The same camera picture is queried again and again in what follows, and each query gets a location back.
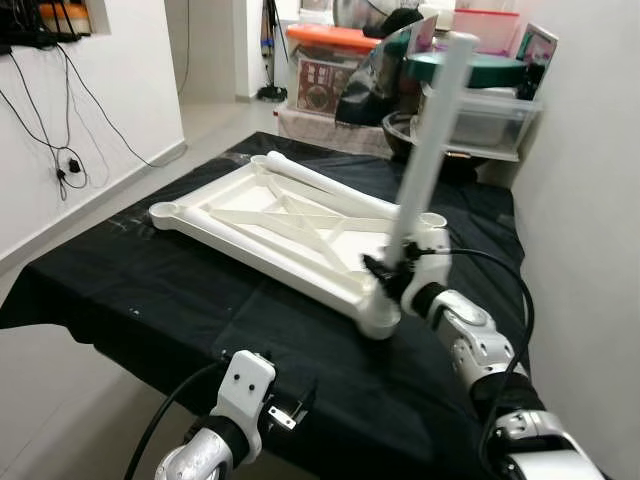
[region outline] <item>clutter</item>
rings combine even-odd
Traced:
[[[379,27],[396,8],[416,8],[418,3],[406,0],[335,0],[333,20],[340,27]]]
[[[277,110],[278,135],[341,152],[390,158],[381,127],[349,125],[332,117],[301,112],[287,105]]]
[[[451,30],[453,24],[453,11],[456,8],[455,0],[424,0],[418,6],[418,11],[424,18],[433,15],[438,16],[436,29],[441,31]]]
[[[362,32],[365,37],[386,38],[393,32],[422,20],[424,17],[415,8],[397,8],[380,26],[365,25]]]
[[[406,163],[411,150],[417,145],[411,126],[414,118],[410,113],[393,112],[382,119],[382,129],[393,150],[394,162]],[[438,178],[448,183],[473,182],[477,179],[475,169],[486,161],[486,158],[473,157],[468,153],[446,150]]]
[[[429,108],[434,91],[423,85],[420,110]],[[476,158],[517,162],[518,148],[531,123],[542,110],[540,102],[516,99],[516,89],[469,89],[461,96],[460,109],[446,148]],[[410,138],[417,142],[419,114],[411,121]]]
[[[558,44],[558,37],[532,23],[522,37],[516,58],[528,66],[526,81],[519,92],[519,98],[532,100],[540,88]]]
[[[456,8],[513,12],[516,0],[456,0]]]
[[[408,55],[407,75],[430,83],[436,70],[445,61],[445,52],[425,52]],[[520,60],[494,55],[475,54],[471,60],[468,88],[518,87],[525,78],[526,65]]]
[[[352,73],[380,43],[361,30],[322,25],[291,25],[287,37],[288,105],[331,116]]]
[[[308,10],[301,8],[299,18],[302,24],[334,25],[333,12],[331,10]]]
[[[520,14],[513,12],[456,9],[452,30],[478,37],[478,53],[507,56],[519,18]]]
[[[413,53],[431,48],[435,24],[435,17],[431,17],[385,38],[351,75],[336,109],[336,121],[379,126],[396,109],[401,90],[411,92],[412,97],[417,95],[419,85],[405,81],[402,74],[404,58],[408,50]]]

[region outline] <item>floor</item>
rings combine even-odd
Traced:
[[[194,166],[215,157],[256,130],[276,133],[272,104],[187,105],[183,124],[189,150],[105,202],[53,239],[43,251],[109,217]],[[19,268],[0,278],[0,302]],[[116,480],[164,396],[91,346],[74,342],[66,329],[42,325],[0,331],[0,480]],[[152,479],[160,459],[175,448],[193,421],[173,406],[161,423],[136,479]],[[264,454],[236,479],[311,479],[311,475]]]

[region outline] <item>table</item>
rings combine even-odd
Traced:
[[[388,341],[364,339],[352,320],[195,240],[153,228],[147,209],[278,150],[365,193],[393,200],[404,167],[256,133],[179,180],[24,268],[0,309],[0,328],[54,323],[138,378],[170,392],[223,349],[270,351],[282,378],[317,379],[317,400],[273,453],[321,477],[481,478],[480,426],[447,352],[416,318]],[[523,251],[508,190],[439,183],[432,211],[452,243],[506,258]],[[456,257],[450,285],[521,338],[518,286],[492,264]],[[196,414],[215,403],[216,381],[179,401]]]

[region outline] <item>plastic container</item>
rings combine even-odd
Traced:
[[[423,84],[423,94],[421,108],[429,108],[435,92]],[[518,147],[541,110],[539,102],[517,100],[513,89],[467,90],[448,148],[476,157],[518,161]]]
[[[456,8],[513,12],[516,0],[456,0]]]
[[[65,10],[67,16],[73,27],[75,33],[91,33],[91,24],[89,23],[89,12],[84,5],[65,4],[64,9],[62,5],[55,4],[55,15],[51,4],[45,3],[40,5],[40,15],[42,20],[49,30],[53,32],[58,31],[58,25],[60,26],[60,32],[71,33],[69,24],[67,23],[67,17],[65,16]]]
[[[380,43],[362,30],[323,25],[291,25],[287,38],[288,105],[331,116],[351,74]]]
[[[331,10],[308,10],[301,8],[300,23],[311,23],[316,25],[333,25],[333,13]]]
[[[519,18],[520,14],[512,12],[456,9],[452,30],[478,37],[480,43],[476,51],[479,53],[508,55]]]

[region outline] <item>black cable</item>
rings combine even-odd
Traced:
[[[24,31],[24,25],[22,24],[22,22],[20,20],[18,20],[18,13],[17,13],[17,0],[12,0],[11,1],[11,11],[13,12],[13,21],[15,22],[16,26],[21,30]]]
[[[25,122],[22,120],[22,118],[18,114],[17,110],[13,107],[13,105],[11,104],[11,102],[5,96],[4,93],[2,93],[2,97],[9,104],[9,106],[11,107],[13,112],[16,114],[16,116],[18,117],[18,120],[20,121],[22,126],[25,128],[27,133],[34,140],[36,140],[37,142],[49,147],[49,151],[51,152],[51,156],[53,157],[54,167],[56,169],[56,178],[58,179],[58,183],[60,184],[59,185],[60,186],[60,198],[62,198],[62,200],[64,201],[64,200],[67,199],[67,192],[66,192],[65,186],[67,186],[69,188],[76,189],[76,190],[80,190],[80,189],[86,187],[87,183],[89,182],[89,177],[88,177],[87,171],[85,169],[84,162],[82,161],[82,157],[80,157],[78,152],[76,152],[73,148],[71,148],[69,146],[69,144],[71,142],[71,127],[70,127],[70,122],[69,122],[69,94],[70,94],[69,65],[65,61],[65,103],[66,103],[66,105],[65,105],[65,127],[66,127],[66,141],[65,141],[64,145],[62,145],[60,147],[57,147],[57,146],[53,145],[51,143],[51,140],[49,139],[49,135],[47,134],[47,130],[45,129],[45,126],[44,126],[44,121],[42,120],[42,116],[40,115],[40,112],[38,111],[38,108],[36,107],[35,101],[33,100],[33,96],[31,95],[31,91],[29,90],[29,86],[27,85],[27,81],[26,81],[26,79],[24,77],[24,73],[22,72],[22,68],[20,67],[20,64],[15,59],[13,54],[9,54],[9,55],[10,55],[11,60],[13,61],[14,65],[15,65],[16,69],[18,70],[18,75],[20,76],[20,80],[22,81],[22,86],[24,88],[25,93],[27,94],[27,98],[29,99],[29,103],[31,103],[31,107],[33,108],[33,111],[36,114],[36,117],[38,118],[38,123],[40,124],[40,128],[42,129],[42,133],[44,134],[44,138],[45,138],[46,141],[43,141],[43,140],[37,138],[29,130],[29,128],[27,128]],[[67,179],[64,171],[60,167],[60,154],[61,154],[61,152],[65,151],[65,150],[71,152],[76,157],[76,159],[78,160],[78,163],[80,164],[81,171],[82,171],[83,177],[84,177],[80,185],[74,185],[73,183],[69,182],[69,180]]]
[[[118,137],[120,137],[120,140],[122,140],[122,143],[124,143],[124,145],[127,147],[127,150],[129,150],[131,152],[131,154],[133,156],[135,156],[138,160],[140,160],[142,163],[144,163],[145,165],[147,165],[148,167],[152,167],[152,168],[161,168],[164,165],[152,165],[149,162],[147,162],[144,158],[142,158],[138,152],[136,152],[133,148],[131,148],[131,145],[129,145],[129,142],[127,142],[127,140],[124,138],[124,136],[122,135],[122,133],[120,133],[120,130],[118,130],[116,128],[116,126],[113,124],[113,122],[111,121],[111,119],[109,118],[109,116],[107,115],[107,113],[104,111],[104,108],[102,108],[102,105],[100,104],[100,102],[98,101],[98,99],[96,98],[96,96],[93,94],[93,92],[91,91],[91,89],[89,87],[87,87],[87,84],[84,82],[84,80],[82,79],[82,76],[80,75],[80,72],[78,72],[78,69],[76,67],[76,65],[73,63],[73,60],[71,60],[71,58],[69,57],[69,55],[67,55],[67,52],[64,48],[62,48],[62,46],[60,45],[56,45],[56,47],[62,52],[62,54],[65,56],[65,58],[67,59],[67,61],[69,62],[69,64],[71,65],[71,68],[73,68],[73,71],[76,74],[76,77],[78,77],[78,81],[80,82],[80,85],[82,85],[82,88],[85,89],[85,91],[89,94],[89,96],[91,97],[91,99],[94,101],[94,103],[96,104],[96,106],[98,107],[98,109],[100,110],[100,112],[102,113],[102,116],[104,117],[104,119],[106,120],[106,122],[109,124],[109,126],[111,127],[111,129],[116,133],[116,135],[118,135]]]
[[[264,71],[267,74],[267,85],[268,86],[274,86],[275,85],[275,39],[273,38],[273,25],[271,24],[271,18],[273,17],[275,19],[275,13],[273,13],[272,10],[272,6],[271,6],[271,2],[272,0],[266,0],[264,2],[264,4],[262,5],[262,16],[264,19],[264,16],[266,15],[267,17],[267,49],[268,49],[268,53],[266,55],[262,55],[263,61],[264,63]],[[273,74],[269,73],[269,61],[268,59],[271,58],[271,61],[273,62]]]
[[[191,0],[187,0],[187,61],[184,68],[184,78],[178,89],[178,95],[182,95],[182,90],[189,78],[189,63],[191,58]]]
[[[138,468],[138,463],[140,463],[142,454],[144,453],[144,450],[147,447],[147,444],[149,443],[149,440],[151,439],[153,432],[157,428],[158,424],[160,423],[160,420],[162,420],[162,417],[167,412],[171,404],[175,401],[176,397],[185,388],[187,388],[193,382],[198,380],[200,377],[218,368],[220,368],[219,363],[212,363],[211,365],[207,365],[206,367],[201,368],[200,370],[192,374],[190,377],[188,377],[185,381],[183,381],[180,385],[178,385],[176,389],[171,393],[171,395],[169,395],[164,400],[164,402],[162,402],[162,405],[160,405],[160,408],[158,408],[155,415],[147,425],[147,428],[142,434],[142,437],[140,437],[140,441],[138,442],[138,445],[136,446],[136,449],[133,452],[131,460],[129,461],[129,466],[127,467],[127,471],[124,474],[123,480],[133,480],[133,475],[136,472],[136,468]]]
[[[62,13],[64,13],[64,18],[67,20],[67,25],[69,25],[69,33],[71,33],[71,35],[73,35],[74,37],[76,36],[76,32],[73,29],[73,24],[71,23],[71,19],[69,18],[69,12],[67,12],[67,7],[64,6],[64,2],[60,2],[60,6],[62,7]]]
[[[56,4],[54,3],[53,0],[49,0],[49,5],[51,5],[51,11],[53,13],[53,18],[56,21],[56,29],[58,30],[58,33],[61,32],[60,30],[60,22],[58,21],[58,12],[56,11]]]
[[[93,143],[93,147],[96,149],[96,152],[98,153],[98,157],[100,158],[100,162],[102,163],[102,166],[104,167],[104,169],[106,171],[105,178],[104,178],[104,180],[102,181],[102,183],[100,185],[94,185],[90,175],[89,175],[89,182],[91,183],[91,186],[94,187],[94,188],[102,188],[109,182],[109,179],[110,179],[109,164],[107,163],[107,160],[104,158],[104,153],[102,153],[102,150],[100,150],[100,146],[98,145],[98,142],[96,141],[95,137],[93,136],[93,133],[91,132],[91,129],[88,127],[88,125],[85,122],[84,118],[80,114],[80,110],[78,109],[78,104],[76,102],[75,95],[73,94],[73,92],[70,92],[70,93],[71,93],[71,102],[73,103],[73,111],[76,112],[76,116],[78,117],[78,120],[80,120],[80,123],[82,124],[82,127],[84,128],[84,130],[87,132],[87,135],[91,139],[91,143]]]
[[[284,41],[284,34],[282,33],[282,24],[280,23],[280,15],[278,14],[278,5],[275,0],[273,2],[273,10],[276,13],[276,21],[278,22],[278,30],[280,30],[280,39],[282,40],[282,49],[284,50],[284,58],[289,63],[289,54],[287,53],[287,42]]]
[[[491,403],[491,408],[489,409],[489,415],[487,416],[487,419],[482,428],[480,443],[478,445],[478,458],[480,460],[481,465],[490,476],[498,478],[496,474],[493,473],[493,469],[491,468],[491,463],[487,455],[487,446],[488,446],[489,439],[491,437],[491,433],[493,431],[494,423],[496,420],[495,416],[498,408],[498,401],[500,400],[500,397],[504,393],[504,389],[507,385],[507,381],[509,380],[509,377],[511,376],[515,368],[518,366],[518,363],[520,363],[520,361],[522,360],[522,357],[527,351],[529,342],[531,341],[531,336],[533,335],[533,328],[535,325],[535,311],[533,306],[533,297],[531,296],[531,292],[526,282],[520,276],[520,273],[504,260],[498,257],[494,257],[489,253],[482,252],[480,250],[473,250],[469,248],[452,248],[449,250],[420,250],[419,253],[420,255],[469,255],[473,257],[480,257],[486,260],[490,260],[493,263],[502,267],[509,275],[511,275],[511,277],[513,277],[516,280],[516,282],[520,286],[520,289],[522,290],[522,295],[524,296],[524,301],[525,301],[525,322],[526,322],[524,335],[522,337],[522,340],[520,341],[520,344],[515,349],[513,358],[509,362],[509,365],[507,365],[507,368],[504,371],[503,378],[500,384],[498,385],[496,395],[493,399],[493,402]]]

